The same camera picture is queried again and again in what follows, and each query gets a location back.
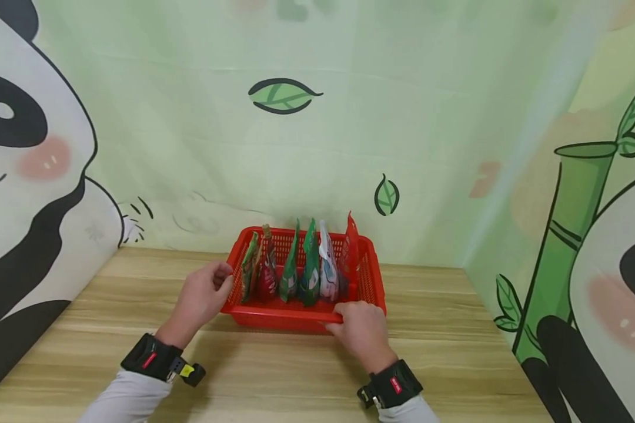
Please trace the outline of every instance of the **bamboo stalk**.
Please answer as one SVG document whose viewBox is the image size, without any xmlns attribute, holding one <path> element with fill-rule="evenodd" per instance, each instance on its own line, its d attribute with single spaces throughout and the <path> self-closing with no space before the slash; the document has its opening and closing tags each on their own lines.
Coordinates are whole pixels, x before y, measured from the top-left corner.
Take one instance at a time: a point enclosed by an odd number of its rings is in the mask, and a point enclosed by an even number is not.
<svg viewBox="0 0 635 423">
<path fill-rule="evenodd" d="M 519 362 L 530 357 L 545 361 L 536 340 L 543 317 L 572 320 L 569 284 L 573 263 L 597 214 L 616 148 L 615 142 L 595 142 L 555 150 L 561 157 L 557 187 L 513 343 Z"/>
</svg>

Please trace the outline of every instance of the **red plastic basket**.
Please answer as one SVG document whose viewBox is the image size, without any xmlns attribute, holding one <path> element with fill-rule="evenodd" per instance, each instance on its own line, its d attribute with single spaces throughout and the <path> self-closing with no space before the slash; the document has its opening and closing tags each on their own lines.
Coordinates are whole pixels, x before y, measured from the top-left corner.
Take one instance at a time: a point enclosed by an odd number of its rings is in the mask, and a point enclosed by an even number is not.
<svg viewBox="0 0 635 423">
<path fill-rule="evenodd" d="M 221 311 L 231 315 L 238 325 L 274 330 L 325 333 L 325 326 L 322 323 L 341 323 L 343 321 L 341 316 L 334 313 L 334 304 L 326 303 L 322 300 L 318 300 L 317 304 L 312 307 L 304 307 L 303 303 L 296 298 L 292 298 L 285 303 L 279 297 L 265 303 L 251 298 L 247 303 L 241 304 L 242 259 L 245 257 L 247 246 L 252 240 L 252 233 L 254 232 L 258 233 L 259 240 L 263 241 L 261 248 L 262 253 L 265 252 L 267 241 L 263 239 L 261 227 L 248 227 L 240 233 L 233 250 L 228 255 L 228 264 L 233 267 L 233 292 L 228 297 L 228 302 Z M 271 235 L 276 246 L 278 273 L 282 274 L 292 239 L 294 238 L 294 230 L 271 228 Z M 301 248 L 305 235 L 305 231 L 299 232 L 299 248 L 296 256 L 296 267 L 299 269 L 299 275 L 303 273 L 303 266 L 306 263 L 306 254 Z M 335 256 L 338 259 L 345 235 L 343 233 L 330 233 L 330 237 L 334 246 Z M 357 293 L 354 298 L 349 298 L 349 300 L 363 300 L 375 304 L 383 309 L 385 313 L 385 294 L 374 244 L 367 237 L 360 236 L 357 250 L 359 253 Z"/>
</svg>

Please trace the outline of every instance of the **hand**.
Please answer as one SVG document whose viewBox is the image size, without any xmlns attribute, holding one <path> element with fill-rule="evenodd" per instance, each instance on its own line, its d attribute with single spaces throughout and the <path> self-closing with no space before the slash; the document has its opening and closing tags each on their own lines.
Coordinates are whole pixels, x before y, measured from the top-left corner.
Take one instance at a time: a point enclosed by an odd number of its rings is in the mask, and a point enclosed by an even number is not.
<svg viewBox="0 0 635 423">
<path fill-rule="evenodd" d="M 155 337 L 162 343 L 184 349 L 226 303 L 233 290 L 232 271 L 227 263 L 213 261 L 186 276 L 172 315 Z"/>
<path fill-rule="evenodd" d="M 381 308 L 358 301 L 338 303 L 334 312 L 343 316 L 343 324 L 325 327 L 361 362 L 367 373 L 378 374 L 397 361 L 388 345 L 386 316 Z"/>
</svg>

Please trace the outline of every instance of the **table surface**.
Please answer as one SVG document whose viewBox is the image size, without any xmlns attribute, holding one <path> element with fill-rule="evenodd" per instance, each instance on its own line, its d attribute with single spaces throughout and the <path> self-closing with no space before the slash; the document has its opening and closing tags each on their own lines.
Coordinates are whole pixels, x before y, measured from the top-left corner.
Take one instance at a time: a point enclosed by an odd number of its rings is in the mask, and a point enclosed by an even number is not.
<svg viewBox="0 0 635 423">
<path fill-rule="evenodd" d="M 0 385 L 0 423 L 74 422 L 184 276 L 220 254 L 122 249 Z M 443 423 L 550 422 L 463 271 L 381 266 L 390 343 Z M 220 315 L 184 353 L 208 371 L 179 381 L 150 422 L 369 422 L 367 380 L 329 335 L 251 331 Z"/>
</svg>

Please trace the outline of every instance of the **panda eye patch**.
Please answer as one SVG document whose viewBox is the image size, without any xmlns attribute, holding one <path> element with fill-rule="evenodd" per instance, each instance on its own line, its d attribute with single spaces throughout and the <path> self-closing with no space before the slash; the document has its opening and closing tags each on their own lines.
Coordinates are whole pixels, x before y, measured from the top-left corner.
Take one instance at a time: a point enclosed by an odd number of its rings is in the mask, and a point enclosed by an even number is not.
<svg viewBox="0 0 635 423">
<path fill-rule="evenodd" d="M 0 146 L 34 147 L 46 135 L 42 108 L 19 86 L 0 77 Z"/>
</svg>

